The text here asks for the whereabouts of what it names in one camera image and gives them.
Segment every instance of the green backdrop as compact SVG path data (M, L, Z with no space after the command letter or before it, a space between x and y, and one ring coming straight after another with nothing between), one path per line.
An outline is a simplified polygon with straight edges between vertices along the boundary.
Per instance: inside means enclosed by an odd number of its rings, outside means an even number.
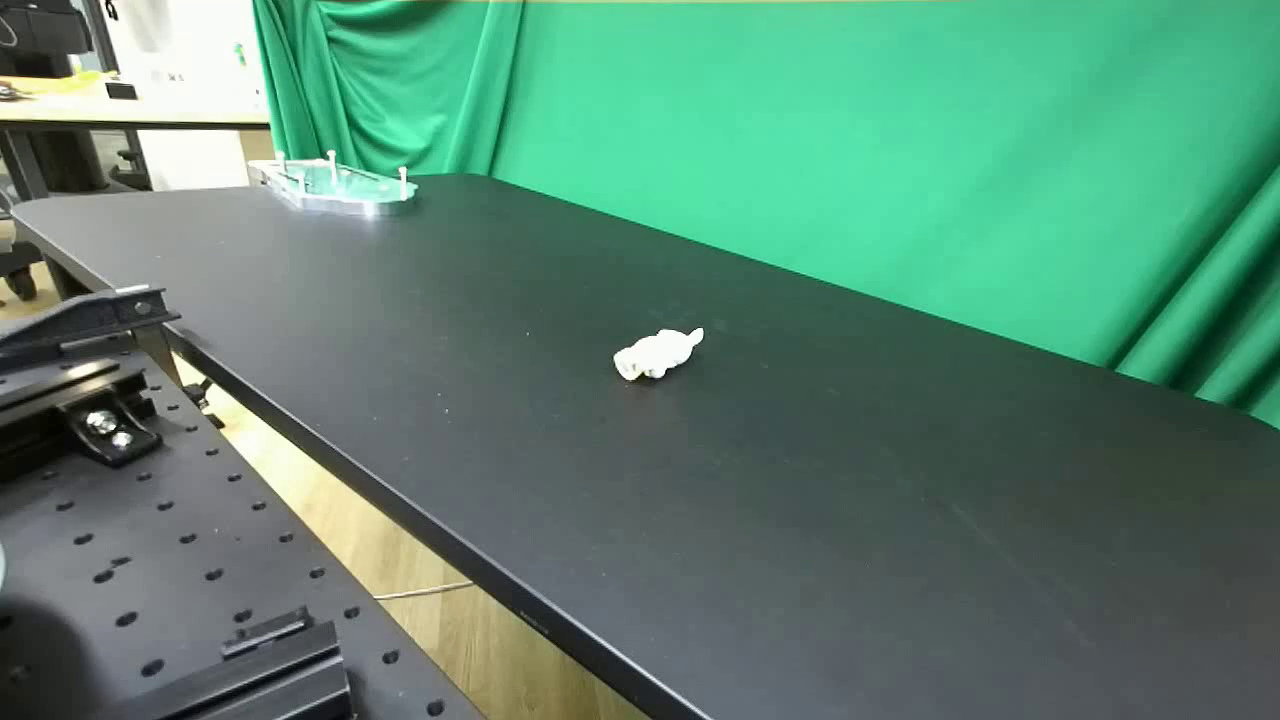
M492 171L1280 424L1274 0L257 17L290 156Z

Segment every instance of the table top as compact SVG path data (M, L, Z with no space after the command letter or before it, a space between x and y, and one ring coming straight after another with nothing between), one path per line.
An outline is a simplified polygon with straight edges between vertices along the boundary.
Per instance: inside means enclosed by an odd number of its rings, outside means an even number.
M268 104L259 96L139 96L110 101L104 76L0 76L22 96L0 104L0 122L28 126L268 126Z
M641 708L1270 717L1280 434L492 178L15 207ZM609 355L709 328L662 385Z

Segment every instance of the small white figurine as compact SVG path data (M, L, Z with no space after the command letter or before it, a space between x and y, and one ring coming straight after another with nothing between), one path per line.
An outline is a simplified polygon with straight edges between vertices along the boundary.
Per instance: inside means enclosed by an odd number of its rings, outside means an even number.
M633 349L619 349L611 355L611 368L627 385L637 385L641 376L662 381L673 368L681 368L693 355L698 338L704 338L704 328L693 328L693 332L659 328L651 335L641 335Z

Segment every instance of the floor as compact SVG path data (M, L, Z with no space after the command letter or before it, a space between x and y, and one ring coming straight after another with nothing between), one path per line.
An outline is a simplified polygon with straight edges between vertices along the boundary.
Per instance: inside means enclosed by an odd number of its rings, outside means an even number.
M0 288L2 321L53 302L46 272L35 267L41 296L18 302ZM492 720L633 720L641 717L559 649L526 630L507 608L447 567L434 552L398 532L383 510L346 493L298 449L245 411L232 394L212 390L207 409L224 434L284 505L317 526L361 583L402 625L402 630L471 694Z

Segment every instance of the metal plate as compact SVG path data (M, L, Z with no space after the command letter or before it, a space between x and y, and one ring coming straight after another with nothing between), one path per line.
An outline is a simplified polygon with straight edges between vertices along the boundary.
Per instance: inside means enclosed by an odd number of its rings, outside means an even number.
M0 469L0 717L88 717L220 662L240 625L336 620L361 717L471 717L281 494L146 372L163 449Z

